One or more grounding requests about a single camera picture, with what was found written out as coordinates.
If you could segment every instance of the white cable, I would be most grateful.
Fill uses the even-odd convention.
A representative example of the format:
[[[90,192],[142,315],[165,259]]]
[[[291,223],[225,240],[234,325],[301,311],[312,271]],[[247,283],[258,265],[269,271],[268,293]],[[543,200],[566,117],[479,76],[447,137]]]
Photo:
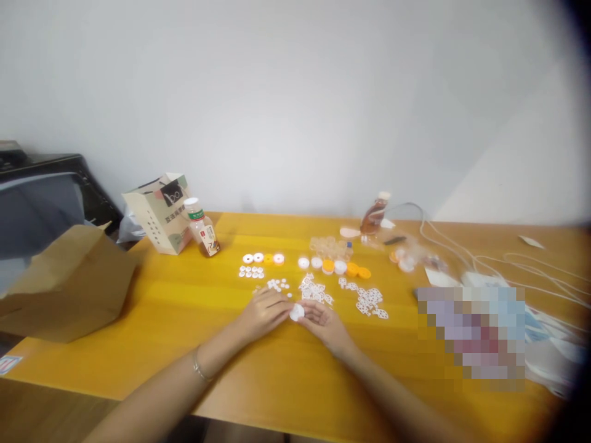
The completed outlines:
[[[554,295],[554,296],[556,296],[556,297],[559,297],[559,298],[564,298],[565,300],[569,300],[569,301],[571,301],[571,302],[573,302],[573,303],[577,303],[578,305],[584,306],[584,307],[585,307],[585,308],[587,308],[587,309],[591,309],[591,304],[589,304],[589,303],[585,302],[584,300],[581,300],[579,297],[575,296],[575,294],[573,294],[572,292],[570,292],[570,291],[568,291],[567,289],[565,289],[565,288],[562,286],[562,284],[563,284],[563,285],[566,285],[566,286],[568,286],[568,287],[570,287],[571,289],[574,289],[574,290],[575,290],[575,291],[577,291],[577,292],[580,292],[580,293],[583,293],[583,294],[586,294],[586,295],[591,295],[591,293],[588,293],[588,292],[586,292],[586,291],[583,291],[583,290],[581,290],[581,289],[578,289],[578,288],[576,288],[576,287],[572,286],[571,284],[569,284],[569,283],[567,283],[567,282],[565,282],[565,281],[562,281],[562,280],[559,280],[559,279],[557,279],[557,278],[551,277],[551,276],[549,276],[548,274],[544,273],[543,271],[540,271],[539,269],[537,269],[537,268],[534,268],[533,266],[525,265],[525,264],[522,264],[522,263],[515,263],[514,261],[510,261],[510,260],[508,260],[508,259],[507,259],[507,256],[509,256],[509,255],[515,255],[515,256],[518,256],[518,257],[524,257],[524,258],[527,258],[528,260],[533,260],[533,261],[536,261],[536,262],[538,262],[538,263],[540,263],[540,264],[542,264],[542,265],[544,265],[544,266],[548,266],[549,268],[553,268],[553,269],[555,269],[555,270],[557,270],[557,271],[560,271],[560,272],[562,272],[562,273],[568,274],[568,275],[570,275],[570,276],[572,276],[572,277],[578,278],[578,279],[580,279],[580,280],[583,280],[583,281],[585,281],[585,282],[589,282],[589,283],[591,283],[591,280],[588,280],[588,279],[586,279],[586,278],[584,278],[584,277],[581,277],[581,276],[578,276],[578,275],[576,275],[576,274],[570,273],[569,271],[566,271],[566,270],[564,270],[564,269],[561,269],[561,268],[558,268],[558,267],[556,267],[556,266],[550,265],[550,264],[548,264],[548,263],[545,263],[545,262],[543,262],[543,261],[541,261],[541,260],[538,260],[538,259],[536,259],[536,258],[529,257],[529,256],[527,256],[527,255],[523,255],[523,254],[516,253],[516,252],[507,252],[507,253],[503,254],[503,260],[499,260],[498,258],[493,258],[493,257],[487,257],[487,256],[485,256],[485,255],[478,255],[478,256],[474,256],[474,255],[473,255],[473,254],[472,254],[472,253],[471,253],[471,252],[470,252],[468,249],[466,249],[464,246],[461,246],[460,244],[458,244],[458,243],[454,242],[452,239],[450,239],[450,238],[449,238],[449,237],[447,237],[446,235],[444,235],[444,234],[442,234],[441,232],[439,232],[439,231],[437,230],[437,228],[436,228],[436,227],[433,225],[433,223],[431,223],[431,222],[430,222],[430,221],[428,221],[428,220],[425,220],[425,214],[426,214],[425,210],[424,210],[423,208],[421,208],[421,206],[417,205],[416,203],[413,203],[413,202],[402,203],[402,204],[399,204],[399,205],[393,206],[393,207],[391,207],[391,208],[388,208],[388,210],[387,210],[386,212],[389,212],[389,211],[391,211],[391,210],[393,210],[393,209],[397,209],[397,208],[399,208],[399,207],[401,207],[401,206],[413,206],[413,207],[415,207],[415,208],[419,209],[419,210],[420,210],[420,217],[421,217],[421,221],[420,221],[420,227],[419,227],[419,233],[420,233],[420,234],[421,234],[421,235],[422,235],[422,236],[423,236],[423,237],[424,237],[426,240],[428,240],[428,241],[430,241],[430,242],[432,242],[432,243],[434,243],[434,244],[436,244],[436,245],[442,246],[442,247],[444,247],[445,249],[447,249],[448,251],[452,252],[452,253],[453,253],[453,254],[454,254],[456,257],[458,257],[460,260],[462,260],[462,262],[463,262],[463,263],[466,265],[466,268],[468,268],[468,269],[470,269],[470,270],[472,270],[472,271],[478,272],[478,267],[477,267],[477,265],[476,265],[476,264],[477,264],[477,263],[479,263],[481,266],[484,266],[485,268],[488,268],[488,269],[490,269],[490,270],[491,270],[491,271],[492,271],[494,274],[496,274],[498,277],[502,278],[503,280],[505,280],[505,281],[506,281],[506,282],[508,282],[508,283],[512,283],[513,285],[516,285],[516,286],[518,286],[518,287],[526,287],[526,288],[534,289],[534,290],[537,290],[537,291],[540,291],[540,292],[544,292],[544,293],[547,293],[547,294],[550,294],[550,295]],[[433,230],[434,230],[434,231],[435,231],[437,234],[439,234],[441,237],[445,238],[447,241],[449,241],[450,243],[454,244],[456,247],[458,247],[458,248],[460,248],[461,250],[463,250],[463,251],[464,251],[464,252],[465,252],[465,253],[466,253],[466,254],[467,254],[467,255],[468,255],[468,256],[469,256],[469,257],[472,259],[472,265],[470,265],[470,264],[468,263],[468,261],[467,261],[467,260],[466,260],[466,259],[465,259],[465,258],[464,258],[464,257],[463,257],[463,256],[462,256],[462,255],[461,255],[459,252],[458,252],[458,251],[456,251],[456,250],[455,250],[455,249],[453,249],[452,247],[450,247],[450,246],[447,246],[446,244],[443,244],[443,243],[441,243],[441,242],[438,242],[438,241],[434,240],[433,238],[430,238],[430,237],[428,237],[428,236],[427,236],[427,235],[424,233],[424,231],[423,231],[423,229],[424,229],[424,226],[425,226],[425,222],[426,222],[426,223],[427,223],[429,226],[431,226],[431,228],[432,228],[432,229],[433,229]],[[532,274],[538,275],[538,276],[540,276],[540,277],[544,277],[544,278],[548,279],[550,282],[554,283],[554,285],[555,285],[555,286],[557,286],[559,289],[561,289],[562,291],[564,291],[565,293],[567,293],[569,296],[567,297],[566,295],[559,294],[559,293],[556,293],[556,292],[552,292],[552,291],[549,291],[549,290],[545,290],[545,289],[542,289],[542,288],[538,288],[538,287],[535,287],[535,286],[524,285],[524,284],[520,284],[520,283],[517,283],[517,282],[514,282],[514,281],[506,280],[506,279],[503,277],[503,275],[501,275],[501,273],[500,273],[500,272],[498,272],[498,271],[497,271],[495,268],[493,268],[492,266],[489,266],[489,265],[487,265],[486,263],[483,263],[481,260],[479,260],[479,258],[487,258],[487,259],[489,259],[489,260],[499,261],[499,262],[501,262],[501,263],[506,263],[506,264],[509,264],[509,265],[513,265],[513,266],[515,266],[516,268],[518,268],[518,269],[521,269],[521,270],[523,270],[523,271],[526,271],[526,272],[529,272],[529,273],[532,273]],[[567,326],[569,326],[569,327],[571,327],[571,328],[573,328],[573,329],[577,329],[577,330],[580,330],[580,331],[583,331],[583,332],[589,332],[589,331],[588,331],[588,330],[586,330],[586,329],[580,328],[580,327],[578,327],[578,326],[575,326],[575,325],[573,325],[573,324],[571,324],[571,323],[569,323],[569,322],[566,322],[566,321],[564,321],[564,320],[561,320],[561,319],[559,319],[559,318],[553,317],[553,316],[551,316],[551,315],[549,315],[549,314],[547,314],[547,313],[544,313],[544,312],[542,312],[542,311],[539,311],[538,309],[537,309],[536,311],[538,311],[538,312],[539,312],[540,314],[542,314],[544,317],[547,317],[547,318],[549,318],[549,319],[553,319],[554,321],[557,321],[557,322],[559,322],[560,324],[567,325]]]

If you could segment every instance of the paper bag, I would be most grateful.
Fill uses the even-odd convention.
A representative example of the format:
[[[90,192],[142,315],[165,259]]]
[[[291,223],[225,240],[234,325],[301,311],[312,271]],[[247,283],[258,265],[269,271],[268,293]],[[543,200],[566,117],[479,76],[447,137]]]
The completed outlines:
[[[0,330],[61,343],[91,333],[119,316],[134,268],[102,230],[72,226],[0,295]]]
[[[191,193],[184,175],[168,172],[122,195],[159,253],[178,255],[191,241],[183,205]]]

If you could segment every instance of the bottle label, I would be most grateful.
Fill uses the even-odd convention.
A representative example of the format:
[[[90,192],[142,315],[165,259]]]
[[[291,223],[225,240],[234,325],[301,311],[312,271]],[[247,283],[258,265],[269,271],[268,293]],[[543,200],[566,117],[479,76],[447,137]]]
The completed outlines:
[[[203,209],[199,209],[197,212],[189,212],[189,218],[191,220],[200,220],[205,217]]]
[[[220,250],[220,244],[215,238],[214,227],[212,225],[207,225],[201,229],[199,235],[201,236],[205,250],[210,256]]]

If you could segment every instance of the white wall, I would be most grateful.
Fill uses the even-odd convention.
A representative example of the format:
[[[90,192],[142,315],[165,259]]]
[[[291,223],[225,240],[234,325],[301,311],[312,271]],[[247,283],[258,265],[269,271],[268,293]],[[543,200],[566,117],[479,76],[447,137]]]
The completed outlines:
[[[2,0],[0,138],[83,154],[118,204],[185,172],[210,210],[361,215],[390,190],[447,220],[579,220],[584,174],[540,180],[588,140],[541,4]],[[535,172],[484,180],[540,144]]]

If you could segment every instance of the hand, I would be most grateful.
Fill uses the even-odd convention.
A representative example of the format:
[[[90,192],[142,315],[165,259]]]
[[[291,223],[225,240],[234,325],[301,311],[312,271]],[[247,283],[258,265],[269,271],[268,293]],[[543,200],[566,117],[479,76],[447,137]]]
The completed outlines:
[[[275,289],[263,288],[254,294],[244,311],[234,321],[246,344],[271,332],[289,316],[294,304],[288,300]]]
[[[336,312],[314,300],[300,300],[298,304],[304,307],[305,312],[298,323],[316,335],[332,355],[345,360],[357,349]]]

